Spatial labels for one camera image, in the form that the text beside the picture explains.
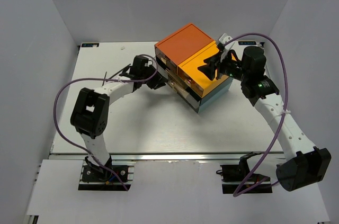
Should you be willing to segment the clear wide drawer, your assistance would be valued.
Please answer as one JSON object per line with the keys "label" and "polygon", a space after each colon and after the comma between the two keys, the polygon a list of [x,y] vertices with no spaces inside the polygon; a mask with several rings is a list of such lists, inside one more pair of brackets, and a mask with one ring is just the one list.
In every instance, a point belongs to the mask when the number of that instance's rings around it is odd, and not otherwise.
{"label": "clear wide drawer", "polygon": [[177,94],[187,102],[187,104],[193,108],[196,113],[198,113],[200,109],[201,104],[201,98],[196,95],[196,93],[190,89],[187,85],[179,80],[177,80],[175,77],[168,74],[168,85],[177,92]]}

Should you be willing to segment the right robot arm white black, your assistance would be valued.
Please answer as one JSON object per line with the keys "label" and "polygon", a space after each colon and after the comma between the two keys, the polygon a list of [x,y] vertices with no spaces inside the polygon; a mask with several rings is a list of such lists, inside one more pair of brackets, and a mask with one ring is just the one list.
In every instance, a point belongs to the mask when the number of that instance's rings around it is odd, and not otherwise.
{"label": "right robot arm white black", "polygon": [[331,154],[327,148],[319,149],[287,110],[287,101],[265,74],[266,56],[262,48],[248,46],[241,58],[235,50],[220,50],[203,62],[198,70],[208,79],[226,75],[240,81],[243,95],[274,132],[266,152],[241,157],[239,174],[242,179],[251,181],[259,174],[264,180],[278,181],[287,191],[323,180]]}

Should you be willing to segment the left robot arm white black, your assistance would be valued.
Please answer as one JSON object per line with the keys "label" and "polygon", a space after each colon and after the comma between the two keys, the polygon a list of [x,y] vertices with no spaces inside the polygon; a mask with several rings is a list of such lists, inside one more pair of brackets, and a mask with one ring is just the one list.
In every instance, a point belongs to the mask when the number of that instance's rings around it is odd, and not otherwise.
{"label": "left robot arm white black", "polygon": [[159,89],[168,82],[144,55],[135,56],[133,63],[121,69],[113,79],[113,82],[96,89],[82,88],[70,118],[71,125],[90,151],[85,161],[100,181],[107,181],[112,175],[112,159],[103,137],[108,124],[109,106],[143,84],[150,89]]}

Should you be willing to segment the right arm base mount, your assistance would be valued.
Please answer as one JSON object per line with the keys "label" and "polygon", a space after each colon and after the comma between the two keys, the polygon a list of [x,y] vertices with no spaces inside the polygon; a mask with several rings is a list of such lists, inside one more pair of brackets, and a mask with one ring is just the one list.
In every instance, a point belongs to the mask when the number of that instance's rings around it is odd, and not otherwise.
{"label": "right arm base mount", "polygon": [[[234,190],[238,187],[241,181],[250,172],[250,168],[247,164],[248,159],[258,157],[260,153],[251,152],[245,156],[242,156],[238,164],[225,164],[221,165],[220,169],[216,171],[217,175],[221,176],[222,180],[222,193],[233,194]],[[246,192],[246,194],[270,194],[273,193],[270,178],[267,178],[263,183],[256,188]]]}

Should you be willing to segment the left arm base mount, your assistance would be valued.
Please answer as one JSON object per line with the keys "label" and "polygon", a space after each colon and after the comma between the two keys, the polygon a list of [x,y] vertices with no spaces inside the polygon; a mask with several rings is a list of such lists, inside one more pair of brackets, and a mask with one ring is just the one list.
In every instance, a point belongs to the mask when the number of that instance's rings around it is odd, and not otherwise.
{"label": "left arm base mount", "polygon": [[92,164],[88,157],[83,161],[79,177],[79,191],[128,191],[134,175],[132,165],[112,165],[108,163],[115,173]]}

